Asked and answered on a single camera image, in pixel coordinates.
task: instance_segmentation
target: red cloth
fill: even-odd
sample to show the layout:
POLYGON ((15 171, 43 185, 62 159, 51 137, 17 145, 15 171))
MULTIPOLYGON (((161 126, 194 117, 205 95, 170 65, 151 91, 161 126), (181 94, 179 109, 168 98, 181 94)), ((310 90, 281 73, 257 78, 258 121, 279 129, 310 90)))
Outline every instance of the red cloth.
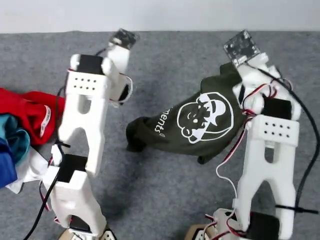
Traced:
MULTIPOLYGON (((63 114, 65 100, 58 99, 57 114, 63 114)), ((48 142, 55 130, 56 96, 40 91, 17 94, 0 88, 0 114, 18 118, 19 125, 30 135, 32 145, 48 142)))

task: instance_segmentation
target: gray carpet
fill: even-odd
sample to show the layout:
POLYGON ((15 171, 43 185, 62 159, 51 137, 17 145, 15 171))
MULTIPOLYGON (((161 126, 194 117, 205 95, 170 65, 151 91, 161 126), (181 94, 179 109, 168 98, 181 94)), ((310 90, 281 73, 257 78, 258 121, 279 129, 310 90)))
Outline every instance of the gray carpet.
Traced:
MULTIPOLYGON (((231 206, 231 186, 218 179, 215 167, 227 154, 206 165, 196 157, 147 149, 126 151, 125 128, 140 116, 152 116, 184 100, 199 89, 200 80, 217 75, 227 62, 223 43, 235 32, 140 32, 132 50, 128 74, 134 94, 119 109, 107 113, 106 143, 100 174, 91 181, 109 225, 119 240, 182 240, 190 225, 207 223, 204 213, 231 206)), ((64 82, 72 54, 92 54, 103 48, 110 33, 0 34, 0 86, 16 92, 55 94, 64 82)), ((294 90, 309 107, 320 126, 320 32, 252 32, 261 50, 294 83, 294 90)), ((83 139, 73 152, 85 155, 83 139)), ((294 184, 315 149, 308 119, 300 119, 294 184)), ((237 181, 242 173, 245 144, 241 144, 221 172, 237 181)), ((48 158, 50 145, 40 152, 48 158)), ((320 209, 320 164, 307 180, 301 206, 320 209)), ((31 228, 41 199, 38 183, 28 183, 15 195, 0 190, 0 239, 21 240, 31 228)), ((264 184, 253 199, 252 209, 274 212, 270 187, 264 184)), ((33 240, 53 240, 63 230, 44 212, 33 240)), ((293 240, 320 238, 320 217, 297 214, 293 240)))

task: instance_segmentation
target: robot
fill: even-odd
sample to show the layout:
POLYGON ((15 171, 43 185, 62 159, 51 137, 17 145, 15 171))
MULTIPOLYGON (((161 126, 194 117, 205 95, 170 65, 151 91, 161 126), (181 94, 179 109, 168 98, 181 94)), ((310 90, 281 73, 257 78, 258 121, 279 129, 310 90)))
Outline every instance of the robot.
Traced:
MULTIPOLYGON (((48 191, 44 200, 50 196, 55 221, 67 229, 60 240, 116 239, 93 196, 90 178, 97 176, 101 165, 108 103, 118 106, 131 95, 132 82, 124 73, 137 39, 121 29, 110 39, 107 57, 71 57, 65 109, 58 141, 51 149, 53 164, 43 177, 48 191), (86 113, 82 111, 85 98, 91 101, 86 113), (86 133, 87 157, 68 154, 79 128, 86 133)), ((293 174, 301 103, 288 90, 290 84, 285 84, 277 68, 267 66, 267 54, 260 52, 248 31, 230 39, 224 49, 242 78, 233 93, 248 115, 235 146, 247 131, 243 174, 237 190, 232 184, 236 194, 233 209, 220 208, 213 216, 207 215, 212 223, 192 226, 185 240, 288 240, 298 211, 293 174), (266 148, 274 149, 272 163, 265 160, 266 148), (263 181, 270 183, 276 216, 251 211, 252 198, 263 181)))
POLYGON ((58 128, 58 141, 52 146, 52 165, 43 177, 55 222, 67 230, 60 240, 115 240, 106 218, 93 196, 90 178, 97 176, 105 145, 105 121, 109 102, 121 105, 131 95, 132 81, 125 75, 130 50, 138 36, 120 29, 109 40, 106 57, 75 54, 70 60, 65 87, 65 107, 58 128), (84 100, 90 109, 83 111, 84 100), (68 154, 84 129, 88 156, 68 154))
POLYGON ((235 147, 216 172, 231 182, 218 174, 218 168, 229 160, 247 131, 243 173, 237 190, 231 182, 235 191, 233 209, 220 208, 213 216, 207 215, 212 223, 193 225, 185 240, 288 240, 295 212, 317 213, 301 209, 295 202, 293 175, 302 106, 290 92, 291 83, 274 65, 267 66, 268 55, 259 50, 247 30, 231 38, 224 50, 241 76, 242 82, 233 87, 233 93, 248 119, 235 147), (266 161, 266 148, 273 149, 273 162, 266 161), (252 198, 263 181, 270 184, 276 216, 251 211, 252 198))

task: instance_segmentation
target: pile of clothes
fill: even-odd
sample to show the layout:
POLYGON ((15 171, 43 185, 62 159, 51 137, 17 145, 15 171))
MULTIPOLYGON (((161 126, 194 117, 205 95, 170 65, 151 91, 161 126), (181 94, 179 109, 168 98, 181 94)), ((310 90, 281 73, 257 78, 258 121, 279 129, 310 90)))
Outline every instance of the pile of clothes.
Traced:
POLYGON ((64 106, 63 98, 48 93, 0 88, 0 188, 17 194, 45 173, 48 162, 32 146, 50 140, 64 106))

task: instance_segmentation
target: white cloth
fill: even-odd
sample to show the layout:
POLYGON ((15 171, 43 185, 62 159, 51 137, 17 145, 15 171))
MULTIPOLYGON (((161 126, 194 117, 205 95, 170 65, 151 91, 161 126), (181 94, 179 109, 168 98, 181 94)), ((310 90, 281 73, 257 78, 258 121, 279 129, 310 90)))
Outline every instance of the white cloth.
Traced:
POLYGON ((17 180, 5 187, 18 194, 24 183, 41 180, 47 169, 47 160, 30 147, 25 159, 15 167, 17 180))

